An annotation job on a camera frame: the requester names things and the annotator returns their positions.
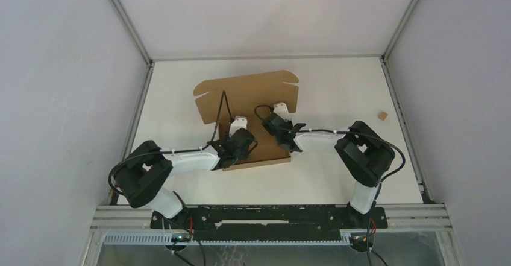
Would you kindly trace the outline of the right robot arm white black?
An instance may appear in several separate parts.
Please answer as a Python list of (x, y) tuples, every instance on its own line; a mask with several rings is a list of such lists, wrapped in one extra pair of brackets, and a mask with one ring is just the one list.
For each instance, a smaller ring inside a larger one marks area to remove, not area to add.
[(262, 126), (277, 145), (290, 153), (324, 151), (337, 154), (355, 180), (348, 203), (349, 222), (365, 227), (372, 220), (371, 209), (380, 190), (383, 174), (394, 161), (396, 150), (366, 123), (356, 121), (346, 130), (309, 129), (293, 124), (276, 113), (262, 120)]

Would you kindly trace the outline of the brown cardboard box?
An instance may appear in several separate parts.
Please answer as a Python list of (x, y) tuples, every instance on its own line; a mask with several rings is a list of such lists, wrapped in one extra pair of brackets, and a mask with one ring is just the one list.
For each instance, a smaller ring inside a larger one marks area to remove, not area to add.
[(227, 95), (230, 110), (222, 109), (219, 117), (218, 137), (228, 134), (230, 119), (246, 117), (247, 130), (258, 142), (257, 147), (248, 155), (247, 160), (237, 161), (227, 170), (253, 168), (257, 166), (289, 163), (291, 155), (280, 148), (273, 136), (262, 126), (256, 117), (254, 108), (259, 105), (273, 106), (284, 102), (290, 113), (296, 112), (298, 103), (298, 77), (287, 70), (243, 75), (238, 77), (206, 80), (193, 90), (195, 103), (204, 124), (215, 124), (222, 93)]

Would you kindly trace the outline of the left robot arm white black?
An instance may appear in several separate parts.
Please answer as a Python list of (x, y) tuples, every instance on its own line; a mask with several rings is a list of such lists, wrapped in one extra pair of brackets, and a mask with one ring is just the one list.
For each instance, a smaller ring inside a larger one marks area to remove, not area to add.
[(172, 227), (180, 228), (187, 223), (189, 213), (179, 195), (165, 189), (167, 179), (192, 171), (227, 169), (246, 161), (258, 144), (244, 128), (197, 149), (165, 151), (148, 140), (111, 169), (108, 183), (131, 208), (147, 207), (164, 216)]

